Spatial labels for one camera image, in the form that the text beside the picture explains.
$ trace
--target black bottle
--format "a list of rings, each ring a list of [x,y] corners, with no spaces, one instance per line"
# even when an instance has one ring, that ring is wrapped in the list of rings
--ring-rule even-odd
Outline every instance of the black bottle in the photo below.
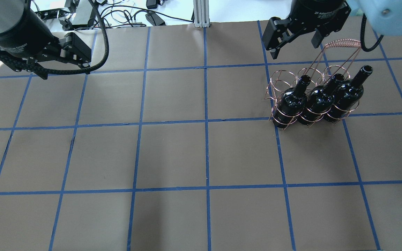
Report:
[[[315,87],[308,96],[308,101],[305,104],[305,108],[297,120],[301,124],[306,124],[309,126],[313,124],[314,121],[319,119],[321,116],[320,114],[328,111],[335,102],[333,92],[337,87],[343,84],[344,80],[344,76],[340,73],[337,73],[325,86],[319,85]]]
[[[325,114],[324,119],[330,122],[336,122],[338,119],[342,118],[347,110],[356,104],[356,102],[364,94],[364,87],[362,83],[373,73],[373,68],[370,65],[364,65],[356,76],[351,80],[346,80],[344,83],[336,89],[335,95],[335,105],[330,111]]]
[[[292,116],[299,114],[306,103],[306,88],[311,83],[308,75],[303,75],[297,81],[295,87],[287,89],[281,96],[281,100],[274,112],[273,122],[279,128],[286,128],[292,122]]]

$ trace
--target metal bracket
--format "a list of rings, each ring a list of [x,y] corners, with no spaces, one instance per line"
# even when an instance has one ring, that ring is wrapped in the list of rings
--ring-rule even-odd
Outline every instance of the metal bracket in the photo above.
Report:
[[[193,0],[195,27],[210,27],[209,0]]]

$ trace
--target wine bottle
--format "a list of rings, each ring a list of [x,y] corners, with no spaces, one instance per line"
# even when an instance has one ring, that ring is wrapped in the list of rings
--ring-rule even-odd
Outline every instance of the wine bottle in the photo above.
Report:
[[[362,83],[373,73],[370,65],[364,65],[356,76],[351,80],[346,80],[334,92],[335,102],[330,111],[325,114],[324,119],[330,122],[336,122],[345,116],[347,111],[356,104],[364,94]]]
[[[311,83],[308,75],[303,75],[297,81],[295,87],[287,89],[278,102],[277,109],[274,111],[274,124],[279,128],[286,128],[292,123],[294,116],[299,114],[306,103],[306,88]]]
[[[337,87],[341,86],[345,80],[344,76],[340,73],[334,75],[328,84],[319,85],[313,89],[308,96],[308,101],[303,108],[302,113],[298,117],[298,121],[301,124],[310,126],[313,124],[322,113],[328,111],[335,101],[333,92]]]

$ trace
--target bottle neck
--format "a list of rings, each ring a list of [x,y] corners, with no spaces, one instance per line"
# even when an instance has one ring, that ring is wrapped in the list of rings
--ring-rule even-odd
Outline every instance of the bottle neck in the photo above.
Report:
[[[311,78],[308,75],[303,75],[297,81],[297,85],[294,88],[292,94],[296,97],[302,97],[305,95],[306,88],[311,83]]]
[[[330,79],[328,84],[326,84],[323,92],[328,95],[331,95],[337,89],[337,87],[342,85],[344,80],[345,77],[342,74],[340,73],[335,74],[334,76],[332,76],[332,79]]]
[[[370,65],[364,65],[351,80],[350,85],[356,88],[361,86],[371,73],[373,73],[373,68]]]

